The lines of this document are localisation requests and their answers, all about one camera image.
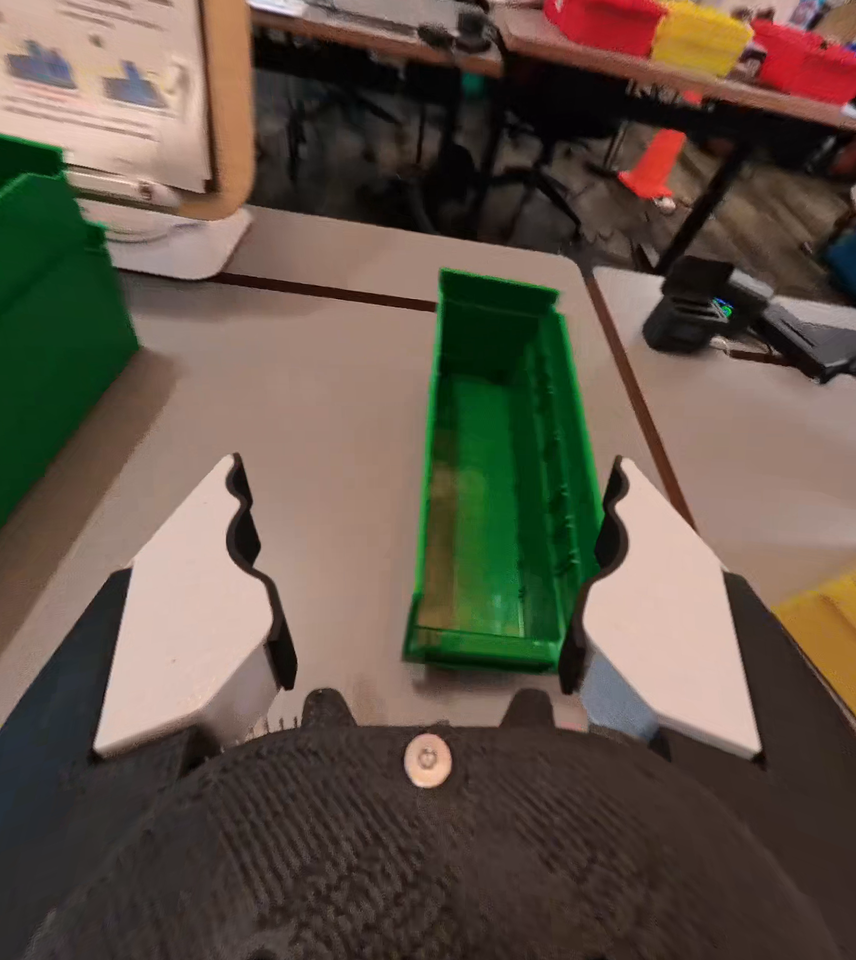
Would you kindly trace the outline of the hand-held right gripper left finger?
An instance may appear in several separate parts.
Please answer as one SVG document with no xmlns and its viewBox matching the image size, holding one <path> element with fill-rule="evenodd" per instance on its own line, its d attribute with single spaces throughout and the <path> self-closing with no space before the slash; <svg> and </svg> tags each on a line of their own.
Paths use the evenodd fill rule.
<svg viewBox="0 0 856 960">
<path fill-rule="evenodd" d="M 251 737 L 297 654 L 238 453 L 222 457 L 127 567 L 117 642 L 94 738 L 112 759 L 187 730 L 223 751 Z"/>
</svg>

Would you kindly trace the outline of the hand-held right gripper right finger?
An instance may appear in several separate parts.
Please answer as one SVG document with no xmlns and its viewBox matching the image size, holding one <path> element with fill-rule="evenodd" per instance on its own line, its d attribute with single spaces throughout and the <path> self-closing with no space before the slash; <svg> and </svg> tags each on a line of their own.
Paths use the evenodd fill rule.
<svg viewBox="0 0 856 960">
<path fill-rule="evenodd" d="M 751 761 L 762 751 L 726 568 L 619 456 L 602 500 L 598 571 L 581 587 L 558 659 L 590 728 L 651 744 L 674 732 Z"/>
</svg>

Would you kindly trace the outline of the grey side table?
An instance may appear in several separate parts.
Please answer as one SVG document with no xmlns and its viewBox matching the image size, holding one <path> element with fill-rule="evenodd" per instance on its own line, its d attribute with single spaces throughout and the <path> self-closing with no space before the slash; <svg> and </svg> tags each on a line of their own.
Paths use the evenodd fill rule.
<svg viewBox="0 0 856 960">
<path fill-rule="evenodd" d="M 594 271 L 701 537 L 773 608 L 856 569 L 856 378 L 648 348 L 659 278 Z"/>
</svg>

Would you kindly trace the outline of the black charging dock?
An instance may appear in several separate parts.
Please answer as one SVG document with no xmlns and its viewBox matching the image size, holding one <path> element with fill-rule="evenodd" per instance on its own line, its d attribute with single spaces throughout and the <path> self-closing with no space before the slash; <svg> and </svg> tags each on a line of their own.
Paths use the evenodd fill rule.
<svg viewBox="0 0 856 960">
<path fill-rule="evenodd" d="M 662 354 L 700 353 L 714 338 L 745 335 L 773 298 L 769 284 L 731 262 L 686 255 L 665 275 L 642 336 Z"/>
</svg>

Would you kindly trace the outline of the black flat device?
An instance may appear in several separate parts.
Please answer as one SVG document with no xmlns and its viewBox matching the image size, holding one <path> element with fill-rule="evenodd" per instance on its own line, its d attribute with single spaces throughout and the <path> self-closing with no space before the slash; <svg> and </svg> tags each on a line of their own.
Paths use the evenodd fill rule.
<svg viewBox="0 0 856 960">
<path fill-rule="evenodd" d="M 772 303 L 751 324 L 752 332 L 791 366 L 818 384 L 856 378 L 856 329 L 798 318 Z"/>
</svg>

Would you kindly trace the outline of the white stand base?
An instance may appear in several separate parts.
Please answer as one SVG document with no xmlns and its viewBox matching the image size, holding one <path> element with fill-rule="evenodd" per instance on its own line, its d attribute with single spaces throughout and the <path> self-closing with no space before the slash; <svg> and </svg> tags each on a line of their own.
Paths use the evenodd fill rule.
<svg viewBox="0 0 856 960">
<path fill-rule="evenodd" d="M 219 274 L 253 221 L 245 207 L 224 219 L 202 221 L 93 199 L 78 205 L 87 222 L 104 229 L 116 270 L 187 282 Z"/>
</svg>

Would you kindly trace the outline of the white stand ledge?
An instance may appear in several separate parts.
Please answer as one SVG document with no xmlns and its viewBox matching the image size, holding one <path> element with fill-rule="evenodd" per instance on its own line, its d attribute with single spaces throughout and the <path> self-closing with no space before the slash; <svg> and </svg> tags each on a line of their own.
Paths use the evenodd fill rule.
<svg viewBox="0 0 856 960">
<path fill-rule="evenodd" d="M 181 196 L 176 190 L 142 176 L 69 166 L 65 177 L 77 195 L 117 206 L 177 210 L 181 204 Z"/>
</svg>

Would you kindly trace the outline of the orange floor cone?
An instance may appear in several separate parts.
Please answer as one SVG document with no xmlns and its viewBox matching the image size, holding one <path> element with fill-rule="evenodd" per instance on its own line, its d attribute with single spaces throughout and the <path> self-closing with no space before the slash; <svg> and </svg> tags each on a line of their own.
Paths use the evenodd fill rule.
<svg viewBox="0 0 856 960">
<path fill-rule="evenodd" d="M 687 137 L 680 130 L 664 128 L 650 141 L 649 146 L 633 168 L 617 174 L 620 184 L 644 201 L 662 201 L 674 198 L 669 186 L 670 174 L 683 152 Z"/>
</svg>

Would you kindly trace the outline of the instruction sheet on wooden stand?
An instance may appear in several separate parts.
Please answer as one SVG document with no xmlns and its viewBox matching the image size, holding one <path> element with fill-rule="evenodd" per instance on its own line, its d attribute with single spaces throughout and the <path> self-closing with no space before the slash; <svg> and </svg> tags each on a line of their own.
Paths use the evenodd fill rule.
<svg viewBox="0 0 856 960">
<path fill-rule="evenodd" d="M 241 208 L 253 184 L 250 14 L 246 2 L 199 3 L 213 176 L 201 194 L 175 189 L 181 196 L 180 207 L 176 210 L 139 205 L 122 207 L 217 221 Z"/>
</svg>

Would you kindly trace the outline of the wooden top work table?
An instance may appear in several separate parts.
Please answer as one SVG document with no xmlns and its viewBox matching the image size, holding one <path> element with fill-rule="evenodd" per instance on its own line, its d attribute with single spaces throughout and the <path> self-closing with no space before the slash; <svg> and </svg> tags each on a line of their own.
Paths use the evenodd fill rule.
<svg viewBox="0 0 856 960">
<path fill-rule="evenodd" d="M 812 101 L 735 80 L 716 78 L 641 57 L 580 45 L 532 8 L 498 6 L 494 21 L 508 54 L 632 82 L 634 93 L 612 101 L 616 118 L 733 145 L 656 263 L 664 274 L 682 258 L 716 213 L 738 175 L 762 147 L 782 134 L 820 143 L 856 132 L 856 108 Z"/>
</svg>

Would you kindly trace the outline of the red plastic basket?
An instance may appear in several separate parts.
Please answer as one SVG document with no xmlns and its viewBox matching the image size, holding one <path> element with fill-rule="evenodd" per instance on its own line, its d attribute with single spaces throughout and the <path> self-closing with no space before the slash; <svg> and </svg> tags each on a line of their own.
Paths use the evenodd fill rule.
<svg viewBox="0 0 856 960">
<path fill-rule="evenodd" d="M 754 19 L 751 28 L 766 52 L 757 72 L 762 86 L 838 107 L 856 98 L 856 51 L 766 19 Z"/>
<path fill-rule="evenodd" d="M 654 1 L 545 1 L 542 10 L 572 42 L 642 59 L 669 12 Z"/>
</svg>

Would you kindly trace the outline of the printed instruction sheet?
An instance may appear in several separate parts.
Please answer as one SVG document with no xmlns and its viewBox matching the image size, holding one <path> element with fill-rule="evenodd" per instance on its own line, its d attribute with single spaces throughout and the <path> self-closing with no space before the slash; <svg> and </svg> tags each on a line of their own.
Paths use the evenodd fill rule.
<svg viewBox="0 0 856 960">
<path fill-rule="evenodd" d="M 201 194 L 213 174 L 199 2 L 0 1 L 0 135 Z"/>
</svg>

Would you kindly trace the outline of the yellow box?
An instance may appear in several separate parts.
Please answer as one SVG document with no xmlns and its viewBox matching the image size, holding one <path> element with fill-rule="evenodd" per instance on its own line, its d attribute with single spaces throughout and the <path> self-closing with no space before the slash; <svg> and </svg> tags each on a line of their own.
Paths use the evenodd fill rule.
<svg viewBox="0 0 856 960">
<path fill-rule="evenodd" d="M 650 51 L 655 63 L 724 79 L 753 40 L 750 24 L 713 7 L 688 1 L 661 5 L 665 14 Z"/>
</svg>

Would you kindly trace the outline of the wood-edged work table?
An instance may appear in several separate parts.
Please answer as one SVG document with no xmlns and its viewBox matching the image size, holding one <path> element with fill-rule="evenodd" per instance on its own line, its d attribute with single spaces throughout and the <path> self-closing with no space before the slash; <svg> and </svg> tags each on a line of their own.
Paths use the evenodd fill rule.
<svg viewBox="0 0 856 960">
<path fill-rule="evenodd" d="M 464 202 L 479 173 L 458 143 L 466 79 L 497 84 L 505 75 L 501 39 L 483 54 L 435 51 L 419 41 L 417 25 L 453 29 L 458 11 L 485 2 L 248 2 L 254 63 L 327 89 L 328 107 L 356 107 L 398 128 L 400 118 L 371 99 L 374 92 L 417 104 L 414 160 L 400 175 L 410 216 L 425 234 L 436 217 Z"/>
</svg>

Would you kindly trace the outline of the black desktop device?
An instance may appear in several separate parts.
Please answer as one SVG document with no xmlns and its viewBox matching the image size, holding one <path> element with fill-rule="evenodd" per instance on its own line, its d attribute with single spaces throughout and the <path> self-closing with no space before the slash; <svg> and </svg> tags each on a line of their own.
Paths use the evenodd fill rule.
<svg viewBox="0 0 856 960">
<path fill-rule="evenodd" d="M 458 11 L 455 27 L 425 22 L 416 26 L 415 36 L 435 51 L 480 55 L 495 43 L 495 29 L 487 7 L 465 7 Z"/>
</svg>

